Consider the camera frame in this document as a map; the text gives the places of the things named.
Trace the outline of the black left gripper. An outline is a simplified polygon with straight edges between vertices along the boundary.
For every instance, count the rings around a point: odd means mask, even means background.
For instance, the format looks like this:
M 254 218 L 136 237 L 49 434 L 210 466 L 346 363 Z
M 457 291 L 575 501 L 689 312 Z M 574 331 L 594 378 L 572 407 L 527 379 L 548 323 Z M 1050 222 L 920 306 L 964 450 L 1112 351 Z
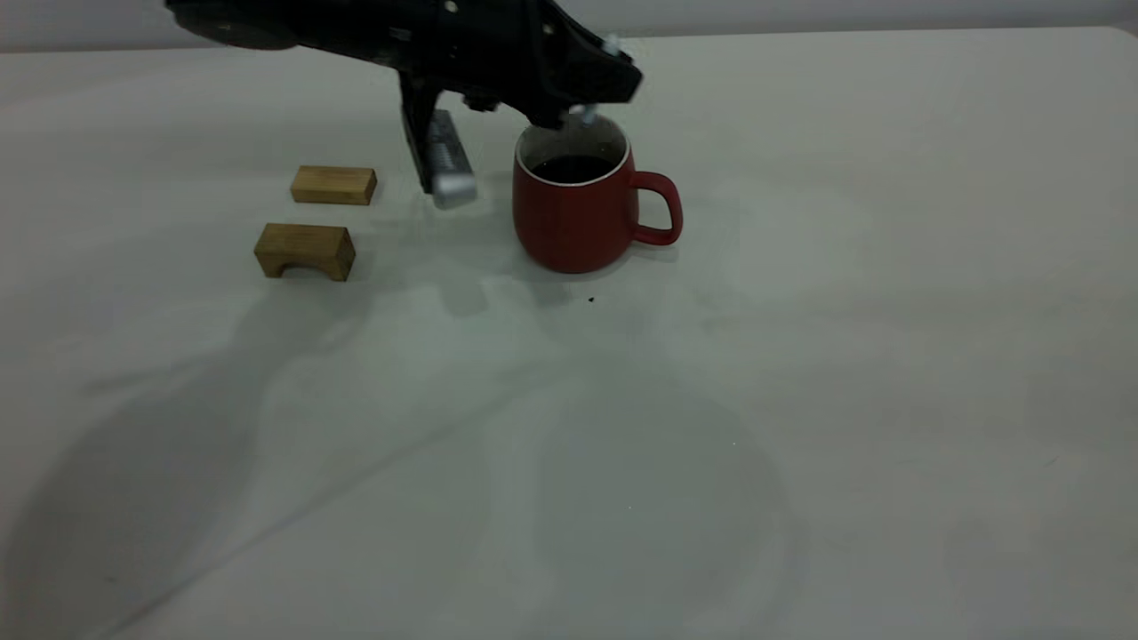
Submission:
M 576 106 L 629 104 L 643 80 L 618 36 L 570 25 L 554 1 L 394 1 L 391 36 L 403 112 L 434 112 L 450 91 L 558 130 Z M 569 92 L 556 85 L 568 57 Z

